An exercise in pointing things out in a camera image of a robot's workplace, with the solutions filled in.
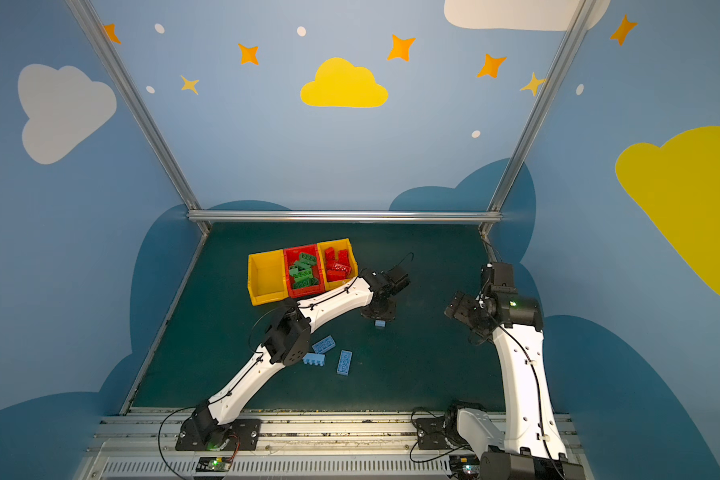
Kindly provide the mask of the red lego brick top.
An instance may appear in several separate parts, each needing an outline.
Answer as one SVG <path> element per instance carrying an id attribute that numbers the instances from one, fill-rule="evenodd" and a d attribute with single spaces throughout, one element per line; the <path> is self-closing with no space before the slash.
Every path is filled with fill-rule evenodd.
<path id="1" fill-rule="evenodd" d="M 333 247 L 328 247 L 324 250 L 325 266 L 328 270 L 333 269 L 333 265 L 336 263 L 336 253 Z"/>

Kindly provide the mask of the dark green lego brick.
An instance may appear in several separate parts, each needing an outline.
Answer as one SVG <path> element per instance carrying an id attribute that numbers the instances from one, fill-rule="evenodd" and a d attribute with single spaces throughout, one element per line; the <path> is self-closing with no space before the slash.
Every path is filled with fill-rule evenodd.
<path id="1" fill-rule="evenodd" d="M 317 265 L 317 258 L 306 252 L 299 253 L 299 261 L 304 265 L 309 265 L 310 267 Z"/>

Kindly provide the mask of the blue lego on green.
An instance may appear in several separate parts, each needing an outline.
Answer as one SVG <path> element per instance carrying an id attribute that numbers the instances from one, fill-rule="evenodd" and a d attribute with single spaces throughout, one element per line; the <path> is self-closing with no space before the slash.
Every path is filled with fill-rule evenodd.
<path id="1" fill-rule="evenodd" d="M 325 359 L 326 357 L 324 354 L 307 353 L 303 357 L 302 361 L 305 365 L 322 367 L 325 365 Z"/>

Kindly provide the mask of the right aluminium frame post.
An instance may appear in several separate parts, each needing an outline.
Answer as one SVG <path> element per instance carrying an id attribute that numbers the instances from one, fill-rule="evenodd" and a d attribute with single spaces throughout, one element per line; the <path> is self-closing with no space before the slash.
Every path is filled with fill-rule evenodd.
<path id="1" fill-rule="evenodd" d="M 493 225 L 501 221 L 501 212 L 504 204 L 589 30 L 589 21 L 594 17 L 597 4 L 598 1 L 595 0 L 580 1 L 574 11 L 572 20 L 547 72 L 546 82 L 542 85 L 541 92 L 536 95 L 536 100 L 521 132 L 518 143 L 491 197 L 487 209 L 490 218 L 482 222 L 479 226 L 480 236 L 486 243 L 489 242 L 490 231 Z"/>

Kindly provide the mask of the aluminium frame post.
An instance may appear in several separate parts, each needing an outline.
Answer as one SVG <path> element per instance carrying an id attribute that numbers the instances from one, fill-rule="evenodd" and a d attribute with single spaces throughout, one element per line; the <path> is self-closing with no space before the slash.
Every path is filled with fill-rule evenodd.
<path id="1" fill-rule="evenodd" d="M 542 85 L 541 92 L 536 95 L 536 100 L 521 132 L 518 143 L 491 197 L 487 209 L 490 218 L 482 222 L 479 226 L 480 236 L 486 243 L 489 242 L 490 231 L 493 225 L 501 221 L 501 212 L 504 204 L 589 30 L 589 21 L 594 17 L 597 4 L 598 1 L 595 0 L 580 1 L 574 11 L 572 20 L 547 72 L 546 82 Z"/>
<path id="2" fill-rule="evenodd" d="M 118 55 L 115 43 L 109 39 L 92 2 L 67 0 L 66 4 L 122 96 L 188 214 L 199 211 L 201 206 L 196 195 Z"/>

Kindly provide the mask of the large red lego brick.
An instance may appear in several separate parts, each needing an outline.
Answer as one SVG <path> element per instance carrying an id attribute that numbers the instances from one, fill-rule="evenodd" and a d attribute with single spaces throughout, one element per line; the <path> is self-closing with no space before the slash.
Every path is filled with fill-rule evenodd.
<path id="1" fill-rule="evenodd" d="M 350 265 L 339 262 L 330 262 L 326 266 L 326 279 L 328 282 L 347 280 L 352 272 Z"/>

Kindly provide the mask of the horizontal aluminium frame bar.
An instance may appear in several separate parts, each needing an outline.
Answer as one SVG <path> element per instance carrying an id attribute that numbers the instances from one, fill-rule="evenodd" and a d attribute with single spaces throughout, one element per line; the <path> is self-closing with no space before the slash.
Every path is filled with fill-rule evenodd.
<path id="1" fill-rule="evenodd" d="M 211 223 L 497 223 L 499 212 L 190 210 L 188 219 Z"/>

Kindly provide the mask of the yellow bin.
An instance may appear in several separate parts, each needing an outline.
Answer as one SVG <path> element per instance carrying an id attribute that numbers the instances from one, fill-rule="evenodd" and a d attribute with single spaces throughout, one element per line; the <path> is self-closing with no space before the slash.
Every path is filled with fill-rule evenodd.
<path id="1" fill-rule="evenodd" d="M 335 249 L 336 253 L 336 262 L 337 262 L 337 252 L 343 249 L 349 250 L 349 256 L 350 256 L 350 266 L 352 268 L 352 272 L 347 280 L 344 281 L 338 281 L 338 282 L 328 282 L 326 279 L 326 266 L 325 266 L 325 259 L 324 259 L 324 250 L 328 247 L 333 247 Z M 321 267 L 321 275 L 322 279 L 325 284 L 325 288 L 327 291 L 334 290 L 336 288 L 339 288 L 341 286 L 344 286 L 347 284 L 350 280 L 354 279 L 358 273 L 359 273 L 359 267 L 357 264 L 357 261 L 354 256 L 354 252 L 352 249 L 351 242 L 348 238 L 345 239 L 339 239 L 339 240 L 333 240 L 333 241 L 326 241 L 326 242 L 320 242 L 317 244 L 319 258 L 322 262 Z"/>
<path id="2" fill-rule="evenodd" d="M 253 306 L 278 302 L 288 294 L 283 250 L 250 254 L 247 288 Z"/>

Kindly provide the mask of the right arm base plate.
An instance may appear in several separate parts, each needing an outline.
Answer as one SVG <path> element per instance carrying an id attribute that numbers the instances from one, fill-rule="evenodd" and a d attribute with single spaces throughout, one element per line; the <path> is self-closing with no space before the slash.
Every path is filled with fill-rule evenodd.
<path id="1" fill-rule="evenodd" d="M 447 434 L 443 416 L 416 418 L 413 425 L 418 436 L 419 450 L 448 450 L 456 446 Z"/>

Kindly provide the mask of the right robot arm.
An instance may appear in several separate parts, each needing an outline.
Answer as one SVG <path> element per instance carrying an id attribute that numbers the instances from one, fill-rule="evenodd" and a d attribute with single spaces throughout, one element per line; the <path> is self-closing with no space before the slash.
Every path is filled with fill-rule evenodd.
<path id="1" fill-rule="evenodd" d="M 516 293 L 454 294 L 445 315 L 490 341 L 501 367 L 504 437 L 475 407 L 460 406 L 455 433 L 480 461 L 481 479 L 584 479 L 571 462 L 554 418 L 543 359 L 538 301 Z"/>

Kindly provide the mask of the controller board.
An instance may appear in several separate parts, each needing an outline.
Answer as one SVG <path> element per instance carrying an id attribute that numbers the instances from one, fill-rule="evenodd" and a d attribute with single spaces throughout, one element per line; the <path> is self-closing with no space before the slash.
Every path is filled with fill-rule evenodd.
<path id="1" fill-rule="evenodd" d="M 480 460 L 475 455 L 450 455 L 449 479 L 477 480 L 480 477 Z"/>
<path id="2" fill-rule="evenodd" d="M 227 457 L 201 457 L 195 467 L 196 473 L 227 473 L 232 466 L 233 458 Z"/>

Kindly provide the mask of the red bin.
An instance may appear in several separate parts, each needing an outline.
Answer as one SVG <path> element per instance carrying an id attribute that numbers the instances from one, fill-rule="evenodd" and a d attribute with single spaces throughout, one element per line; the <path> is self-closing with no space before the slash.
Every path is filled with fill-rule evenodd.
<path id="1" fill-rule="evenodd" d="M 312 297 L 326 291 L 323 263 L 316 244 L 283 250 L 289 296 Z"/>

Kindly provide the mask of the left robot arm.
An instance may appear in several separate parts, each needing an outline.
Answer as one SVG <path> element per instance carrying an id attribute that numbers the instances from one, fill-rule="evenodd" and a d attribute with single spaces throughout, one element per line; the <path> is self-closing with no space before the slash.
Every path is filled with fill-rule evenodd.
<path id="1" fill-rule="evenodd" d="M 233 423 L 250 399 L 279 371 L 306 356 L 311 335 L 329 321 L 355 309 L 373 320 L 395 317 L 395 296 L 410 284 L 402 268 L 363 273 L 340 288 L 306 300 L 289 300 L 275 309 L 275 318 L 253 350 L 250 360 L 219 392 L 198 404 L 182 423 L 178 451 L 224 450 L 243 436 Z"/>

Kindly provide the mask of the left aluminium frame post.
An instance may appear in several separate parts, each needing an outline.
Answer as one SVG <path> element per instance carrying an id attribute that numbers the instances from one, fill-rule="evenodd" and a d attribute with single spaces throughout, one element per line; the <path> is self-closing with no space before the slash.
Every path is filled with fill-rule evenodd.
<path id="1" fill-rule="evenodd" d="M 196 195 L 118 55 L 115 43 L 109 39 L 92 2 L 67 0 L 66 4 L 122 96 L 188 214 L 199 211 L 201 206 Z"/>

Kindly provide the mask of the left controller board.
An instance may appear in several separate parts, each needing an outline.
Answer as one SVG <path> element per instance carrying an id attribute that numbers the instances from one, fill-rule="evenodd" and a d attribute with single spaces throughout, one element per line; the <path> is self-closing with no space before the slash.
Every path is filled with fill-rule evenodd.
<path id="1" fill-rule="evenodd" d="M 195 467 L 196 473 L 227 473 L 232 466 L 233 458 L 227 457 L 201 457 Z"/>

